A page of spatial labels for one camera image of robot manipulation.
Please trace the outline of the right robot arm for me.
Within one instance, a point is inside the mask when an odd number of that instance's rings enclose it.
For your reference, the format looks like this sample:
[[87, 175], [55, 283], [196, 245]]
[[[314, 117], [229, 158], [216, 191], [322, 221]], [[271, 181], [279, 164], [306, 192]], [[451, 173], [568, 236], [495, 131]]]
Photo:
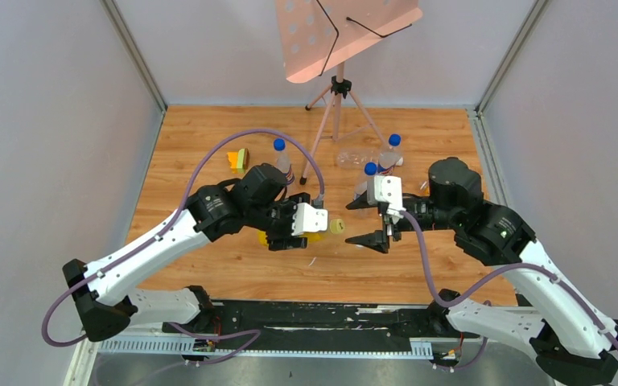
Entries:
[[392, 240], [414, 232], [451, 230], [463, 252], [505, 277], [534, 308], [516, 314], [472, 300], [488, 282], [481, 278], [464, 293], [436, 289], [425, 245], [419, 250], [433, 302], [427, 324], [437, 335], [453, 330], [512, 347], [533, 360], [551, 379], [565, 385], [609, 385], [618, 372], [618, 319], [596, 309], [549, 257], [534, 230], [511, 208], [484, 197], [480, 175], [449, 157], [428, 170], [426, 196], [402, 191], [392, 175], [374, 175], [348, 205], [375, 207], [381, 230], [354, 236], [357, 244], [387, 253]]

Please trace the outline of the yellow bottle cap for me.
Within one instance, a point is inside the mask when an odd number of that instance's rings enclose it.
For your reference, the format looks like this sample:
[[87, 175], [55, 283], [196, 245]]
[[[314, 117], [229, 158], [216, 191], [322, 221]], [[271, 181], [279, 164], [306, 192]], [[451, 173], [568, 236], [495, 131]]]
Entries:
[[339, 234], [344, 233], [346, 229], [346, 225], [343, 219], [336, 218], [336, 219], [330, 220], [328, 229], [331, 234], [339, 235]]

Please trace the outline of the yellow juice bottle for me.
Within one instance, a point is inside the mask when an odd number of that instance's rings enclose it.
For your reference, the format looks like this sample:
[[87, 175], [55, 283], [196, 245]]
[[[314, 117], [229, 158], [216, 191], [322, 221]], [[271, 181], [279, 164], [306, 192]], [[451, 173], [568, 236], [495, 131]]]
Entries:
[[[307, 232], [307, 233], [302, 234], [302, 236], [306, 237], [307, 243], [310, 244], [312, 242], [318, 242], [318, 241], [328, 238], [330, 236], [330, 232]], [[265, 232], [258, 230], [257, 239], [262, 246], [264, 247], [269, 246], [269, 243], [266, 239]]]

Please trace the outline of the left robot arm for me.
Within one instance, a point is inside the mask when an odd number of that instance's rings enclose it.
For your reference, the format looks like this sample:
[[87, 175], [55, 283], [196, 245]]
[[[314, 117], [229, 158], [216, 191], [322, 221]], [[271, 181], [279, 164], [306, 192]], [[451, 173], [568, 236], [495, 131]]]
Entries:
[[152, 322], [207, 331], [215, 313], [200, 287], [152, 291], [138, 289], [138, 284], [181, 256], [243, 228], [263, 231], [271, 251], [306, 248], [295, 221], [298, 210], [310, 203], [306, 192], [288, 195], [281, 172], [262, 163], [240, 179], [199, 187], [160, 225], [107, 257], [67, 262], [62, 272], [85, 337], [100, 342], [129, 326]]

